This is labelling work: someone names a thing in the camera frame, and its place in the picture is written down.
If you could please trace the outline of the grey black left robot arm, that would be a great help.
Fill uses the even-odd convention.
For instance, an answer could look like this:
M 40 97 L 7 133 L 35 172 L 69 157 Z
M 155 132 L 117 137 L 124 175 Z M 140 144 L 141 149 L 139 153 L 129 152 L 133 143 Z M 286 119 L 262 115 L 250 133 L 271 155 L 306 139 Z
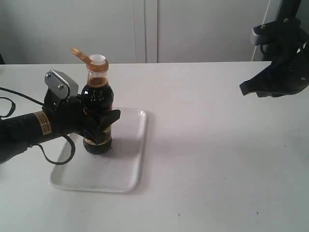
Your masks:
M 58 105 L 46 101 L 41 111 L 0 121 L 0 161 L 7 162 L 28 148 L 63 137 L 71 146 L 69 157 L 62 162 L 51 159 L 48 162 L 64 165 L 72 160 L 76 151 L 69 134 L 76 133 L 96 145 L 105 143 L 110 138 L 106 129 L 120 115 L 120 110 L 87 114 L 80 96 L 61 100 Z

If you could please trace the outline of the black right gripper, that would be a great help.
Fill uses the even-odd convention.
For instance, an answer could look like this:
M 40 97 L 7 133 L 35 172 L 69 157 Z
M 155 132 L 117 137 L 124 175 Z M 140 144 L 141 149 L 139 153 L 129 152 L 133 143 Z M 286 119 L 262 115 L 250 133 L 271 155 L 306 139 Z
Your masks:
M 281 97 L 294 95 L 309 86 L 309 34 L 299 20 L 283 20 L 278 28 L 281 55 L 239 88 L 246 96 Z

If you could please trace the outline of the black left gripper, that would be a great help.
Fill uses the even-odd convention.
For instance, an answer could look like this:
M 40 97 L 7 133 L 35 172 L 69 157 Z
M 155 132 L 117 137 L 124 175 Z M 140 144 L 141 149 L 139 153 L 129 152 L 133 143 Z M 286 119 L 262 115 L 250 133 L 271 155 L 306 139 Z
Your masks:
M 121 115 L 118 109 L 86 114 L 81 94 L 60 99 L 54 93 L 46 93 L 42 110 L 49 120 L 52 132 L 43 135 L 41 142 L 76 133 L 96 145 L 101 144 L 108 138 L 105 130 Z

